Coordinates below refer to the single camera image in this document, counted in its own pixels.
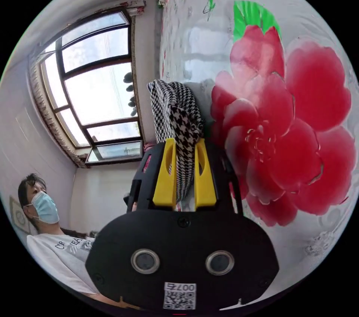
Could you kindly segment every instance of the brown window frame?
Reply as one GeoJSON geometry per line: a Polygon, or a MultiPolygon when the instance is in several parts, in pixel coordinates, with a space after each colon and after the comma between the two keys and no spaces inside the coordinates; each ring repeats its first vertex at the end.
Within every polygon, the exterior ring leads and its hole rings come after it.
{"type": "Polygon", "coordinates": [[[100,151],[99,151],[99,147],[102,146],[111,146],[111,145],[119,145],[119,144],[107,144],[107,145],[98,145],[98,146],[94,146],[91,151],[89,152],[89,154],[87,155],[86,161],[85,161],[85,165],[87,166],[100,166],[100,165],[112,165],[112,164],[121,164],[124,162],[135,162],[135,161],[141,161],[142,157],[143,157],[143,140],[137,139],[136,141],[133,142],[140,142],[140,156],[139,157],[130,157],[128,159],[125,159],[121,156],[118,157],[114,157],[114,158],[110,158],[110,159],[106,159],[103,158],[100,151]],[[98,161],[89,161],[91,152],[94,152],[94,154],[98,157],[98,161]]]}
{"type": "MultiPolygon", "coordinates": [[[[142,142],[142,146],[143,146],[143,134],[142,134],[142,130],[141,130],[141,124],[139,121],[139,116],[134,116],[134,117],[127,117],[127,118],[121,118],[121,119],[115,119],[115,120],[108,120],[108,121],[103,121],[103,122],[97,122],[97,123],[93,123],[93,124],[81,124],[76,111],[71,103],[66,85],[65,85],[65,81],[67,79],[70,79],[76,75],[82,74],[84,72],[87,71],[91,71],[91,70],[95,70],[101,67],[105,67],[105,66],[111,66],[111,65],[118,65],[118,64],[124,64],[124,63],[131,63],[132,64],[132,48],[131,48],[131,39],[133,38],[131,36],[131,17],[129,16],[127,10],[123,7],[115,7],[115,8],[111,8],[111,9],[107,9],[105,11],[100,11],[97,13],[94,13],[92,15],[89,15],[85,18],[82,18],[80,20],[78,20],[76,23],[69,25],[67,28],[65,28],[64,30],[62,30],[60,33],[58,33],[53,39],[51,39],[46,45],[50,46],[51,44],[55,43],[55,50],[51,51],[51,52],[43,52],[42,54],[40,54],[38,56],[38,60],[37,60],[37,64],[39,67],[39,71],[40,71],[40,79],[41,79],[41,83],[42,86],[44,88],[45,91],[45,95],[46,95],[46,99],[50,105],[51,111],[54,114],[58,124],[60,125],[62,131],[64,132],[64,134],[66,135],[66,137],[68,138],[68,140],[70,141],[70,143],[72,144],[72,146],[76,149],[76,150],[83,150],[83,149],[88,149],[91,148],[91,150],[93,148],[96,148],[97,146],[104,146],[104,145],[113,145],[113,144],[119,144],[119,143],[126,143],[126,142],[133,142],[133,141],[141,141],[142,142]],[[68,33],[71,30],[74,30],[75,28],[86,24],[88,22],[91,22],[93,20],[96,20],[98,18],[101,18],[103,16],[108,16],[108,15],[112,15],[115,13],[121,13],[123,15],[123,17],[125,18],[126,22],[124,24],[118,24],[118,25],[114,25],[111,27],[107,27],[107,28],[102,28],[96,31],[93,31],[91,33],[88,33],[86,35],[83,35],[71,42],[69,42],[68,44],[65,44],[64,46],[62,46],[62,36],[64,36],[66,33],[68,33]],[[102,60],[97,60],[94,61],[92,63],[89,64],[85,64],[83,66],[80,66],[76,69],[70,70],[68,72],[65,72],[65,68],[64,68],[64,61],[63,61],[63,57],[62,57],[62,51],[64,49],[66,49],[67,47],[85,40],[89,37],[98,35],[98,34],[102,34],[108,31],[113,31],[113,30],[119,30],[122,28],[127,28],[128,29],[128,54],[126,55],[119,55],[119,56],[114,56],[114,57],[110,57],[110,58],[106,58],[106,59],[102,59],[102,60]],[[52,94],[51,90],[48,91],[48,87],[47,84],[45,83],[45,78],[44,78],[44,72],[42,70],[41,65],[44,63],[44,61],[50,57],[52,54],[56,55],[56,64],[57,64],[57,68],[58,68],[58,73],[59,73],[59,77],[60,77],[60,82],[61,82],[61,86],[62,86],[62,90],[65,94],[65,98],[67,101],[67,104],[61,107],[57,107],[54,108],[53,104],[52,104],[52,100],[50,99],[50,94],[52,94]],[[85,136],[85,138],[88,141],[88,145],[77,145],[73,139],[70,137],[70,135],[72,135],[71,131],[67,131],[67,129],[63,126],[63,123],[61,122],[61,119],[59,118],[59,116],[57,115],[59,112],[64,111],[70,109],[76,123],[78,124],[81,132],[83,133],[83,135],[85,136]],[[113,125],[113,124],[121,124],[121,123],[127,123],[127,122],[137,122],[138,123],[138,130],[139,130],[139,134],[140,136],[136,136],[136,137],[130,137],[130,138],[118,138],[118,139],[113,139],[113,140],[106,140],[106,141],[94,141],[90,135],[90,133],[88,132],[88,128],[93,128],[93,127],[101,127],[101,126],[108,126],[108,125],[113,125]]],[[[137,92],[134,89],[134,95],[135,95],[135,101],[138,101],[138,96],[137,96],[137,92]]]]}

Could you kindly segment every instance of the picture frame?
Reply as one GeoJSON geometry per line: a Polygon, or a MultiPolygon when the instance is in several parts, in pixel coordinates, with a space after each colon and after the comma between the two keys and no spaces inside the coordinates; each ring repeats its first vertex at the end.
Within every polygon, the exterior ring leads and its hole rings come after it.
{"type": "Polygon", "coordinates": [[[12,224],[27,235],[31,235],[30,221],[27,219],[20,203],[10,195],[9,204],[12,224]]]}

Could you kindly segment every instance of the blue surgical mask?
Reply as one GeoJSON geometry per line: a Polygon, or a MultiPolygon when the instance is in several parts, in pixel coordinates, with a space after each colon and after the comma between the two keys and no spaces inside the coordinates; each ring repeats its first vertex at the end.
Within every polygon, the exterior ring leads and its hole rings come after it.
{"type": "Polygon", "coordinates": [[[47,193],[43,191],[37,193],[31,201],[30,205],[35,207],[38,214],[38,217],[34,216],[34,218],[38,218],[42,222],[51,224],[59,222],[60,218],[56,205],[53,199],[47,193]]]}

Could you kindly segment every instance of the pink flower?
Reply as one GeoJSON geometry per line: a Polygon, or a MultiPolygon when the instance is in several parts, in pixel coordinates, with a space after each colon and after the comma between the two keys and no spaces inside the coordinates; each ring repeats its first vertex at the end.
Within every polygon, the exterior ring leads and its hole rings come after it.
{"type": "Polygon", "coordinates": [[[297,210],[322,215],[342,203],[356,161],[340,126],[351,107],[343,65],[331,48],[305,43],[285,64],[275,28],[248,26],[230,54],[233,75],[212,90],[213,140],[240,178],[242,198],[268,226],[297,210]]]}

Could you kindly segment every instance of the sky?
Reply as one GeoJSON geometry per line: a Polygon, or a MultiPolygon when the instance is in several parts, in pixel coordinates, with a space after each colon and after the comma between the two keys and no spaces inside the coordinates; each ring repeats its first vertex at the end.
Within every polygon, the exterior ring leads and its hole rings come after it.
{"type": "MultiPolygon", "coordinates": [[[[80,31],[74,29],[66,34],[63,40],[68,42],[84,33],[122,21],[119,15],[105,16],[77,28],[80,31]]],[[[99,59],[127,54],[127,32],[127,28],[113,30],[82,40],[66,48],[63,50],[65,71],[99,59]]],[[[53,45],[49,46],[46,51],[53,50],[53,45]]],[[[50,89],[55,99],[56,106],[54,107],[62,107],[67,104],[67,101],[61,87],[55,54],[45,60],[45,67],[50,89]]],[[[82,124],[130,116],[133,108],[129,107],[128,103],[134,93],[127,92],[126,88],[129,84],[123,82],[124,75],[130,71],[131,63],[125,63],[88,71],[66,80],[65,85],[70,100],[82,124]]],[[[87,140],[78,127],[71,110],[67,109],[59,114],[61,114],[77,142],[80,145],[87,145],[87,140]]],[[[136,122],[92,128],[89,132],[91,136],[95,135],[98,141],[139,135],[136,122]]]]}

